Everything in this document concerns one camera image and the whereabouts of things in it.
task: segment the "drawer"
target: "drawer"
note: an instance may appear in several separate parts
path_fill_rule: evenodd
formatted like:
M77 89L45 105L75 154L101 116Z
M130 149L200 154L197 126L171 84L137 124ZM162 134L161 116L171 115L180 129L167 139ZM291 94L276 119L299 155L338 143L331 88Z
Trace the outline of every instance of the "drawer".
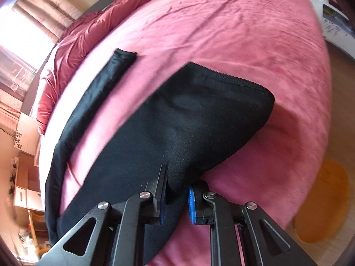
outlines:
M28 189L26 191L27 191L27 208L44 211L42 205L41 193L28 190Z
M14 205L19 207L27 207L26 190L20 187L15 187Z

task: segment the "red comforter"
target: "red comforter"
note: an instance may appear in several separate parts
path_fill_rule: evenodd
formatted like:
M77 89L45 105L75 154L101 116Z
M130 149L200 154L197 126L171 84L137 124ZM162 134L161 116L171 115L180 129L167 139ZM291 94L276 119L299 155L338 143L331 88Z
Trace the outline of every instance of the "red comforter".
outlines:
M45 133L60 95L86 55L124 19L149 1L115 0L105 11L83 16L68 27L53 50L53 67L40 80L39 89L43 92L38 102L37 121L41 134Z

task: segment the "wooden chair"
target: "wooden chair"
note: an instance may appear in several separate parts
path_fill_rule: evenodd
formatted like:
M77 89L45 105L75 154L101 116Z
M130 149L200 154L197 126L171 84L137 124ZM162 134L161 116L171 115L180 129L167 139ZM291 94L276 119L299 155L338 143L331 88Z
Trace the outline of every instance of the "wooden chair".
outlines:
M40 223L44 223L44 215L37 215L33 213L32 211L28 211L28 218L30 220L30 230L31 230L31 236L33 239L33 244L36 247L36 253L37 255L41 258L44 253L47 253L49 251L49 247L40 247L38 245L37 237L36 237L36 231L41 231L44 232L45 230L35 230L34 228L34 223L33 221L37 221Z

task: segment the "sunlight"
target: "sunlight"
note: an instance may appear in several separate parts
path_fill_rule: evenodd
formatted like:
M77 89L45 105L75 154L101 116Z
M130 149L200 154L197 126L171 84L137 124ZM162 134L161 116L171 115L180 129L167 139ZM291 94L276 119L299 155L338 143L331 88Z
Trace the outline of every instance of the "sunlight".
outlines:
M0 45L38 70L54 43L30 20L12 10L4 11L2 20Z

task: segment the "black fabric strip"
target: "black fabric strip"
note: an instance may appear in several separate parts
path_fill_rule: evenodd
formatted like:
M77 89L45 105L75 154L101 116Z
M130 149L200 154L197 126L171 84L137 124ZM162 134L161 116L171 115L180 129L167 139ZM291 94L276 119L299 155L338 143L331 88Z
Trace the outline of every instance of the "black fabric strip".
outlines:
M173 233L189 186L244 146L267 122L273 104L272 93L260 85L188 63L148 97L105 146L58 218L56 238L97 203L124 202L144 190L158 177L160 165L167 164L164 224L146 226L144 263L149 262Z
M125 71L134 63L136 53L117 49L104 68L94 78L74 109L57 145L54 148L52 164L45 184L45 221L49 240L58 241L57 218L61 202L62 185L69 161L76 145L84 135L86 128L111 90L121 79Z

